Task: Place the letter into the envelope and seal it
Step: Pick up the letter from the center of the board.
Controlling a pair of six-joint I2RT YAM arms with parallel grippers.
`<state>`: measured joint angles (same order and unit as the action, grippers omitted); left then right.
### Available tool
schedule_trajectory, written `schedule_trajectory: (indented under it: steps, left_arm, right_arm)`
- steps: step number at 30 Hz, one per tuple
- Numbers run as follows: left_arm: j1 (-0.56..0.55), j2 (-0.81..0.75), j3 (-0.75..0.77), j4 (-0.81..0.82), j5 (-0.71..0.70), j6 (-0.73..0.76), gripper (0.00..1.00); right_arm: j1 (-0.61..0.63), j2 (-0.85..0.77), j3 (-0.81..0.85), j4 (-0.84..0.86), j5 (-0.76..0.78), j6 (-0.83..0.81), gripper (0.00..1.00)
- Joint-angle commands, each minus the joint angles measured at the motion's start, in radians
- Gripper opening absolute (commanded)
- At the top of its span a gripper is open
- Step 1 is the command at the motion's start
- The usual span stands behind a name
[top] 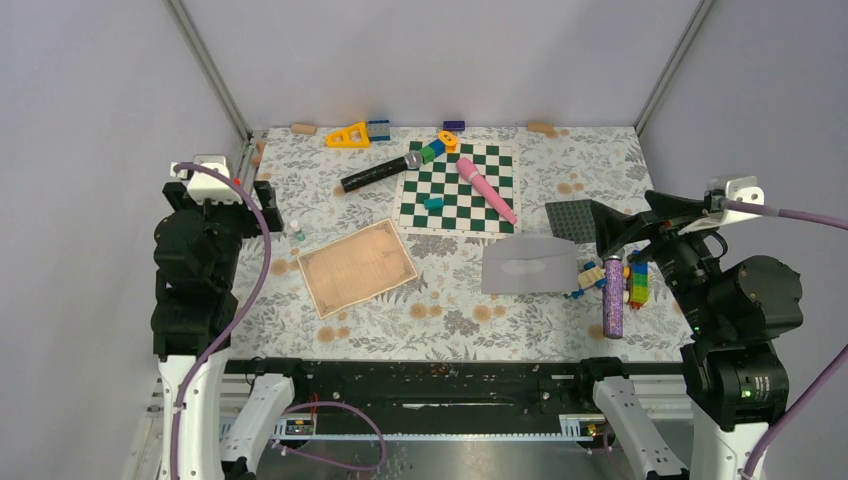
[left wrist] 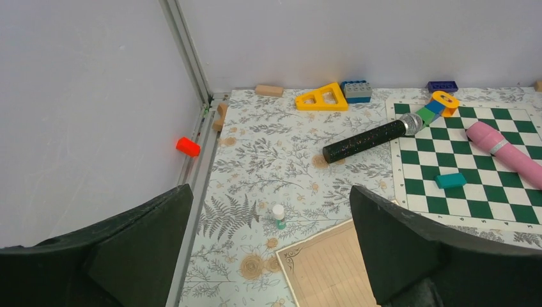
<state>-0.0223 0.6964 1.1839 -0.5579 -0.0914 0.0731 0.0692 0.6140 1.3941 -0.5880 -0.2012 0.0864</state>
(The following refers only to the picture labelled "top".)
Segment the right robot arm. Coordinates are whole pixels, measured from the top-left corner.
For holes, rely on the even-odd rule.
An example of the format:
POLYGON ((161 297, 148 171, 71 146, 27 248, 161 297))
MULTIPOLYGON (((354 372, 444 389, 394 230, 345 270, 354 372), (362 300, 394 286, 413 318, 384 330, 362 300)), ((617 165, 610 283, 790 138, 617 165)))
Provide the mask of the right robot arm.
POLYGON ((614 358, 584 363, 573 386, 583 410, 605 415, 638 479, 752 479, 778 429, 789 418, 789 380, 773 342, 799 328, 800 276, 782 261, 756 255, 723 268, 707 246, 727 223, 764 216, 761 194, 725 190, 701 200, 656 191, 649 208, 627 215, 590 206, 602 256, 640 243, 637 262, 654 263, 692 331, 681 348, 682 375, 692 404, 692 459, 681 462, 614 358))

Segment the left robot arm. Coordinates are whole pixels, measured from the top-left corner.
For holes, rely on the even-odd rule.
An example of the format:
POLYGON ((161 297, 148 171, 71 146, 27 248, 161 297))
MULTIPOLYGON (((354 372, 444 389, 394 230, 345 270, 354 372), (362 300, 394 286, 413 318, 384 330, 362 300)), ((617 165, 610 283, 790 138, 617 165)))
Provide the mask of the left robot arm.
POLYGON ((243 242, 262 234, 243 203, 196 203, 185 185, 163 188, 172 213, 154 231, 153 353, 164 396, 163 479, 252 479, 244 453, 222 458, 220 387, 228 362, 232 293, 243 242))

